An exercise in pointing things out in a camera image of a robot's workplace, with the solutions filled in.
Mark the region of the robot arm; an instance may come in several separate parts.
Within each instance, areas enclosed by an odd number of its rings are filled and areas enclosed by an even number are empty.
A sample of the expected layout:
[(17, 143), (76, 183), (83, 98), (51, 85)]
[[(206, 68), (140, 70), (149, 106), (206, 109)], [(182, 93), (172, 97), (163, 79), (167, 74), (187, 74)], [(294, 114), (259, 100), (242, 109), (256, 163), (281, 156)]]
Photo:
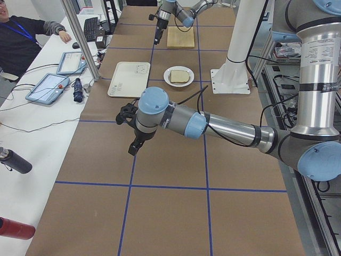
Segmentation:
[(149, 15), (149, 20), (157, 19), (156, 32), (154, 37), (154, 45), (160, 43), (163, 32), (167, 29), (168, 22), (173, 15), (175, 19), (180, 21), (185, 28), (190, 28), (195, 18), (203, 11), (211, 8), (218, 1), (205, 1), (201, 0), (197, 2), (193, 7), (185, 10), (176, 0), (163, 1), (161, 6), (158, 8), (155, 14)]
[(329, 181), (340, 175), (339, 132), (334, 128), (340, 1), (275, 1), (272, 39), (302, 44), (297, 121), (290, 131), (191, 109), (170, 101), (163, 89), (148, 87), (137, 106), (123, 106), (116, 117), (117, 123), (127, 122), (134, 129), (129, 153), (136, 155), (162, 127), (191, 139), (207, 134), (257, 148), (314, 181)]

